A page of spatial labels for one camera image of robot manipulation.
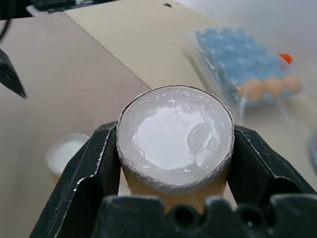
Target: plastic egg carton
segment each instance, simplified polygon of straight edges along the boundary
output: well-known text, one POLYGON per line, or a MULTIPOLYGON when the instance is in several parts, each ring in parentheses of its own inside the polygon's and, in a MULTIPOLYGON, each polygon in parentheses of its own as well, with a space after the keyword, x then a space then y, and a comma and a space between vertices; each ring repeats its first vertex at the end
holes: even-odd
POLYGON ((194 32, 199 67, 205 83, 246 104, 297 94, 301 82, 289 64, 261 45, 243 28, 206 28, 194 32))

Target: blue egg carton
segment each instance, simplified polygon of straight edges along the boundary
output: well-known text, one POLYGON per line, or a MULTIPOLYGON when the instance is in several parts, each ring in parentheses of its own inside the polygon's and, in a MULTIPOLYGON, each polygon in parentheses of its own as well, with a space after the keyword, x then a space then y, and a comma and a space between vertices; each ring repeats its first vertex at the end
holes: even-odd
MULTIPOLYGON (((282 78, 291 72, 279 55, 271 53, 243 28, 197 30, 195 38, 214 80, 222 91, 229 91, 237 101, 241 100, 237 95, 239 85, 251 78, 264 81, 270 77, 282 78)), ((293 94, 287 89, 282 91, 283 96, 293 94)), ((274 100, 264 93, 261 102, 274 100)))

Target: orange cap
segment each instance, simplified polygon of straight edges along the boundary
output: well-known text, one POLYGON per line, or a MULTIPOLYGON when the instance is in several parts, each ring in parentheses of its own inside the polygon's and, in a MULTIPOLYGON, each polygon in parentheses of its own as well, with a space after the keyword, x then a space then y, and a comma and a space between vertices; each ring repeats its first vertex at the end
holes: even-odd
POLYGON ((289 54, 280 53, 279 56, 281 56, 289 64, 291 64, 293 62, 293 58, 289 54))

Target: translucent gel surface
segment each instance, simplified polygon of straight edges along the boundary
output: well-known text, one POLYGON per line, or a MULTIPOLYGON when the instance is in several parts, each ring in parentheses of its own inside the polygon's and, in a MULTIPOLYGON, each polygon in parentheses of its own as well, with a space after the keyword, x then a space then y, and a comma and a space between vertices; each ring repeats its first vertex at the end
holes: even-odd
POLYGON ((158 181, 200 181, 226 157, 232 121, 212 96, 166 87, 134 101, 122 115, 118 146, 130 166, 158 181))

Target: clear plastic bag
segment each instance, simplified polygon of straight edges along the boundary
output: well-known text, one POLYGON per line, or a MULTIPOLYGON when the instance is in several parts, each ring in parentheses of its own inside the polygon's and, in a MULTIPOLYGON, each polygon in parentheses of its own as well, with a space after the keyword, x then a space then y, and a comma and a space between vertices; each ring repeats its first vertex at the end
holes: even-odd
POLYGON ((220 97, 238 124, 246 109, 281 103, 309 82, 241 27, 198 29, 186 37, 207 91, 220 97))

